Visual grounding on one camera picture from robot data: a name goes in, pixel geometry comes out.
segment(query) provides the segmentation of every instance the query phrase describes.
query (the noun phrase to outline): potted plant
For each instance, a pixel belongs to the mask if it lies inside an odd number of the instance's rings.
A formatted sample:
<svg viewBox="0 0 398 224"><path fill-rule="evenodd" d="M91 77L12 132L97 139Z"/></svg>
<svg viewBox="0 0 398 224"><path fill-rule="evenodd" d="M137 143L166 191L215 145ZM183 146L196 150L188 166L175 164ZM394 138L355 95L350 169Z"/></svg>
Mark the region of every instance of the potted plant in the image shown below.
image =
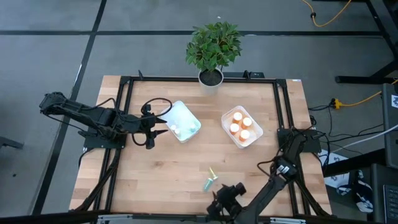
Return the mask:
<svg viewBox="0 0 398 224"><path fill-rule="evenodd" d="M193 27L193 38L187 45L188 64L193 63L199 71L199 83L206 95L214 95L224 79L223 67L241 55L237 25L217 22L205 28Z"/></svg>

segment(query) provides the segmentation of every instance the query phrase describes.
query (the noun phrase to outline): green leaves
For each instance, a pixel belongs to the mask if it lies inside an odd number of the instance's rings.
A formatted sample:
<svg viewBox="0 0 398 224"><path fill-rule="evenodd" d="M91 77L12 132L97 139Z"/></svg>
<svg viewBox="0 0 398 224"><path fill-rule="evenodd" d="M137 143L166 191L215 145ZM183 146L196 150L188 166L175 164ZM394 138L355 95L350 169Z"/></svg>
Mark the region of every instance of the green leaves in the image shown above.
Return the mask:
<svg viewBox="0 0 398 224"><path fill-rule="evenodd" d="M214 70L217 66L227 67L241 55L241 36L237 25L217 22L205 25L205 28L193 27L193 38L187 45L185 61L193 63L200 70Z"/></svg>

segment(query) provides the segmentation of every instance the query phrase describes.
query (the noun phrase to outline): gray floor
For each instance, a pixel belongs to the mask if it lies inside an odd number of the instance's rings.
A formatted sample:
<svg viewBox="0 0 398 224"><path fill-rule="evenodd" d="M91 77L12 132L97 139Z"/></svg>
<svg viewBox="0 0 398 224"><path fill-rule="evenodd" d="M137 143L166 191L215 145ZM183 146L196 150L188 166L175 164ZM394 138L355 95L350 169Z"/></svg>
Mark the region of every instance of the gray floor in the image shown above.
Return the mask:
<svg viewBox="0 0 398 224"><path fill-rule="evenodd" d="M319 23L343 6L340 2L311 3ZM0 30L91 30L99 5L100 0L1 0ZM391 30L386 9L378 2L375 7ZM309 8L298 0L115 0L108 1L99 29L190 30L191 26L227 20L238 24L239 30L319 30L309 14ZM336 22L322 30L377 30L377 26L365 4L352 3ZM184 61L185 45L191 38L97 36L78 101L95 103L103 75L136 75L140 69L144 75L196 76L196 68ZM0 136L25 142L21 151L6 147L0 151L0 217L30 213L58 128L56 121L39 114L38 105L44 93L70 93L87 41L88 36L0 35ZM370 75L393 58L384 39L369 37L247 36L242 38L242 48L242 57L226 71L252 70L270 78L299 78L308 106L328 103L333 97L351 103L372 95L381 87L339 85L334 76ZM317 128L328 131L327 111L312 114ZM333 133L357 133L382 123L381 100L332 111L332 117ZM44 213L68 210L82 145L83 138L69 128ZM380 147L382 139L375 139L351 149L368 152ZM331 195L335 215L364 218L353 204L342 205L335 197Z"/></svg>

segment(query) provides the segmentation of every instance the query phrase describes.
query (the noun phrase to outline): table leg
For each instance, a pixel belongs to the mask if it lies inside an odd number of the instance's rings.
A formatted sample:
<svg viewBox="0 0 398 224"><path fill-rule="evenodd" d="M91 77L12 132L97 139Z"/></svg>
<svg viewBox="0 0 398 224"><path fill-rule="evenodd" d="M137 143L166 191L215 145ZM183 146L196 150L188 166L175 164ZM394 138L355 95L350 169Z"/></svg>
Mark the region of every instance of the table leg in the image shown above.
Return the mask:
<svg viewBox="0 0 398 224"><path fill-rule="evenodd" d="M385 78L393 71L398 69L398 63L396 60L390 62L388 65L384 66L378 70L375 74L370 77L349 77L349 76L336 76L335 81L337 83L352 83L352 84L383 84L392 83L393 78Z"/></svg>
<svg viewBox="0 0 398 224"><path fill-rule="evenodd" d="M323 176L331 177L337 174L349 172L351 170L370 167L371 164L375 163L386 165L385 149L379 149L360 156L329 164L326 168L326 171L323 172Z"/></svg>
<svg viewBox="0 0 398 224"><path fill-rule="evenodd" d="M0 137L0 147L3 147L3 146L10 146L10 147L14 147L16 149L22 149L22 147L24 145L22 143L13 141L11 139Z"/></svg>

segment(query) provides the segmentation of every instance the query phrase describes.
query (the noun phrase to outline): white plant pot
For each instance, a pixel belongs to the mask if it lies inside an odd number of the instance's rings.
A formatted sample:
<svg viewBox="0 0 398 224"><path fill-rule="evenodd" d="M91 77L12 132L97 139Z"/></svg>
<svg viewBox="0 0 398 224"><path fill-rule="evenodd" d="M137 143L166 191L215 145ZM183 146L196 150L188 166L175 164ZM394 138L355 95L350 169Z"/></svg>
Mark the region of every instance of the white plant pot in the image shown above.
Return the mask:
<svg viewBox="0 0 398 224"><path fill-rule="evenodd" d="M205 95L208 95L208 96L215 95L218 91L218 87L220 87L220 85L222 84L222 82L224 80L223 72L219 68L216 68L216 70L219 71L219 73L221 74L221 82L215 86L208 86L208 85L202 83L200 80L201 70L199 71L198 79L199 79L199 83L200 83L200 89L202 90L203 94L205 94Z"/></svg>

